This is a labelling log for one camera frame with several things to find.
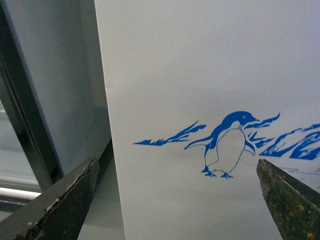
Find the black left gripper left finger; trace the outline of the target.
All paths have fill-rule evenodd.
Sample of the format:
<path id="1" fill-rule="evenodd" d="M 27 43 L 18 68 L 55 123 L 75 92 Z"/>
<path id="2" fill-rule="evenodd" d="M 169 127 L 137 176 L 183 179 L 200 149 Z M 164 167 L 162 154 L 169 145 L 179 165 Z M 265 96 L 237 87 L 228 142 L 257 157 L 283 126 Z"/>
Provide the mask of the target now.
<path id="1" fill-rule="evenodd" d="M 2 240 L 76 240 L 90 209 L 99 173 L 91 157 L 0 222 Z"/>

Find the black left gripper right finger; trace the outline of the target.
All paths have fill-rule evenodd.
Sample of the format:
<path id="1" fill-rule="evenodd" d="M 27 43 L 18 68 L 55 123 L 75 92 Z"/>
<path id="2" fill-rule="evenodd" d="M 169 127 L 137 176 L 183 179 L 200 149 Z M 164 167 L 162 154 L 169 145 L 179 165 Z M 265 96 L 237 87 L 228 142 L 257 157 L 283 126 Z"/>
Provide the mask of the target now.
<path id="1" fill-rule="evenodd" d="M 284 240 L 320 238 L 320 193 L 266 159 L 256 167 L 263 199 Z"/>

